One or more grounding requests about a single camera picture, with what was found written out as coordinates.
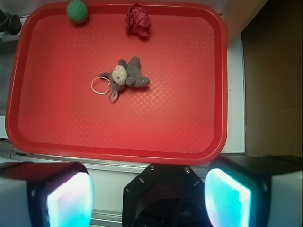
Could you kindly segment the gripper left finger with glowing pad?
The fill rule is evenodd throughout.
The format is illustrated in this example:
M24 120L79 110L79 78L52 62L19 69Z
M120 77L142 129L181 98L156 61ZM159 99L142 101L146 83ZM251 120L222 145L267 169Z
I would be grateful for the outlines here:
M94 185L80 162L0 165L2 227L88 227Z

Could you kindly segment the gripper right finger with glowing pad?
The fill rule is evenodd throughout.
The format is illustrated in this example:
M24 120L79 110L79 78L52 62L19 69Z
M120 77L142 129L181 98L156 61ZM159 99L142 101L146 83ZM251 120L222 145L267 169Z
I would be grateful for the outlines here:
M205 177L205 205L213 227L301 227L302 158L219 155Z

